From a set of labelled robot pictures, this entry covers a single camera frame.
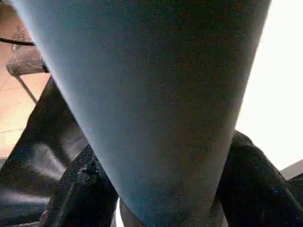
black cable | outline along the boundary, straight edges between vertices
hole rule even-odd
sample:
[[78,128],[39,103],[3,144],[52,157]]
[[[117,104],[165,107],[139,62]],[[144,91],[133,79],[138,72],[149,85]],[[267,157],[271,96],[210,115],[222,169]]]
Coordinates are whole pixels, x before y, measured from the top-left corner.
[[7,44],[22,45],[22,46],[35,46],[35,44],[33,42],[12,40],[12,39],[5,39],[5,38],[0,38],[0,42],[7,43]]

floor tile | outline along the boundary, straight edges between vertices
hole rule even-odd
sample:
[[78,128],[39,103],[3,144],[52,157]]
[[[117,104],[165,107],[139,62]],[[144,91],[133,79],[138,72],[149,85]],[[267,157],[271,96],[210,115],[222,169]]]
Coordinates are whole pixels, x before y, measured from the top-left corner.
[[0,132],[25,128],[34,107],[23,88],[0,91]]
[[15,144],[18,142],[22,132],[23,129],[3,133],[0,132],[0,159],[9,156]]

terracotta floor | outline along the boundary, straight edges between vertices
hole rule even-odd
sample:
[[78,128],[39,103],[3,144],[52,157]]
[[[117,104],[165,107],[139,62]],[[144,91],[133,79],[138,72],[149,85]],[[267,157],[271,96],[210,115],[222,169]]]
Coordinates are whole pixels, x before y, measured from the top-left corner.
[[[22,22],[10,6],[0,4],[0,37],[11,39]],[[0,159],[8,157],[24,130],[35,103],[19,82],[7,72],[5,65],[12,57],[10,44],[0,42]],[[49,74],[21,76],[38,99]]]

dark fabric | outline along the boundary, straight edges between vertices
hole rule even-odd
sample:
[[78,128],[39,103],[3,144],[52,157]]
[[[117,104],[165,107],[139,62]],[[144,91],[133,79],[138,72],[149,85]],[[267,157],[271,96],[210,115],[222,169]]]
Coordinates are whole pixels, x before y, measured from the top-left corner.
[[263,152],[236,131],[217,192],[229,225],[303,226],[293,192]]

white wall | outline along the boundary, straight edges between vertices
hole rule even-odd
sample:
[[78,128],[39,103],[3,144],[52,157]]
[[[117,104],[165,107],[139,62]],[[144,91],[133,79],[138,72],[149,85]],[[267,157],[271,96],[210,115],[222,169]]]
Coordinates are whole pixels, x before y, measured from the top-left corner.
[[236,129],[278,169],[303,159],[303,0],[273,0]]

